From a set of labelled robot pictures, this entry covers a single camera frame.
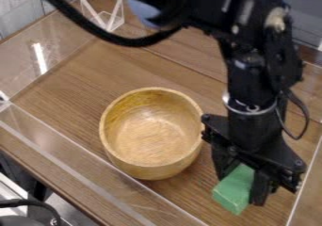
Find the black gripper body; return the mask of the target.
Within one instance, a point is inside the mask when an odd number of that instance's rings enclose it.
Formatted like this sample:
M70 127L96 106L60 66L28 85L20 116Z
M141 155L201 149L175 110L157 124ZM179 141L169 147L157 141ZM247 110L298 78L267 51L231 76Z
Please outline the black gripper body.
M253 170L273 170L280 187L294 193L306 171L306 163L282 135L282 126L273 112L261 115L201 115L203 140L209 144L212 136L221 136L236 147L236 158Z

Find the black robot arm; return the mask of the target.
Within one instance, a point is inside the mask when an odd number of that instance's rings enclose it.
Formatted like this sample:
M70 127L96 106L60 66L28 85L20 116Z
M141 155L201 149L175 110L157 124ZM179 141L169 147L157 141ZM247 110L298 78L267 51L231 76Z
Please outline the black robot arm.
M286 0L128 0L140 21L155 33L124 38L104 31L65 0L46 0L93 36L114 45L151 46L187 27L217 43L227 69L227 114L204 114L203 140L211 146L219 179L241 165L251 168L247 203L260 206L284 188L295 192L307 165L290 148L291 88L303 78L303 61L292 43L292 19Z

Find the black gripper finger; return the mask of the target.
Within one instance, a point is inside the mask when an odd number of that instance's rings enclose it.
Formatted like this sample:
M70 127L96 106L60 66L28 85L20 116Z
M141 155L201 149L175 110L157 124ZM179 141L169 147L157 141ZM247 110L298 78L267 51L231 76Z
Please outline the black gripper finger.
M240 164L236 158L237 149L221 136L212 136L209 145L213 169L217 179L223 180Z
M268 195L277 190L279 185L280 182L273 170L268 167L257 169L253 172L248 202L255 206L263 206Z

